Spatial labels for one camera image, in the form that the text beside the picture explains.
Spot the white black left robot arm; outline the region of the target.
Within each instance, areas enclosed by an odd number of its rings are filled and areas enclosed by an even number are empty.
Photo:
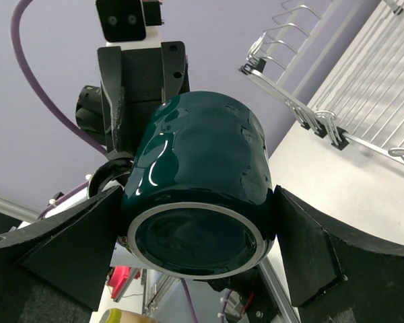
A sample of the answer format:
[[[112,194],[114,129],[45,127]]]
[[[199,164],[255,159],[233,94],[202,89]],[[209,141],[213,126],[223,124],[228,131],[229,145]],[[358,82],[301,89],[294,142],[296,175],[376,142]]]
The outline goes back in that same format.
[[[127,50],[105,46],[97,56],[101,85],[81,90],[77,126],[107,159],[130,162],[156,108],[190,90],[186,48],[181,41]]]

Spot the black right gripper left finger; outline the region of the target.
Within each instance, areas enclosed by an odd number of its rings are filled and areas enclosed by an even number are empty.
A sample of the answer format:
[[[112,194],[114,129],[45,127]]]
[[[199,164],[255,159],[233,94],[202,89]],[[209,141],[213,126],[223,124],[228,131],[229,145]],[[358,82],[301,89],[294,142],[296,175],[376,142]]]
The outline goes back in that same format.
[[[0,235],[0,322],[89,322],[117,239],[123,191]]]

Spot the dark green ceramic mug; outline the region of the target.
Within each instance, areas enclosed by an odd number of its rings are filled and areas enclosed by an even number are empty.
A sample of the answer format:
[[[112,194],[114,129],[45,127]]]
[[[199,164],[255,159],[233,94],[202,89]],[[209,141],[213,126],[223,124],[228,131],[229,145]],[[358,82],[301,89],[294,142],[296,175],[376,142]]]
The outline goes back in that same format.
[[[146,266],[220,279],[256,266],[275,239],[265,136],[244,104],[188,92],[151,116],[121,212],[129,249]]]

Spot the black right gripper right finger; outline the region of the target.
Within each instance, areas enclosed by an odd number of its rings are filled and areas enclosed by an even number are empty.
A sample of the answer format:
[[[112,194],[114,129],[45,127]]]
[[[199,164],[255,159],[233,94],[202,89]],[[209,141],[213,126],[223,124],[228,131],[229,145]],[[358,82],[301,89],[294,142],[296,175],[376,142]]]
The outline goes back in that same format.
[[[283,267],[302,322],[404,322],[404,245],[273,193]]]

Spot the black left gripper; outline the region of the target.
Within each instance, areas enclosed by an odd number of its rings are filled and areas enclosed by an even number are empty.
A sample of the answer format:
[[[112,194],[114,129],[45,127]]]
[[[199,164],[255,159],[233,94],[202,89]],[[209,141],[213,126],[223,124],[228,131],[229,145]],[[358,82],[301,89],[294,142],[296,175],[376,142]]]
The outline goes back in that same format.
[[[190,91],[189,63],[181,41],[128,50],[105,46],[97,54],[108,151],[122,150],[119,128],[125,104],[165,102]]]

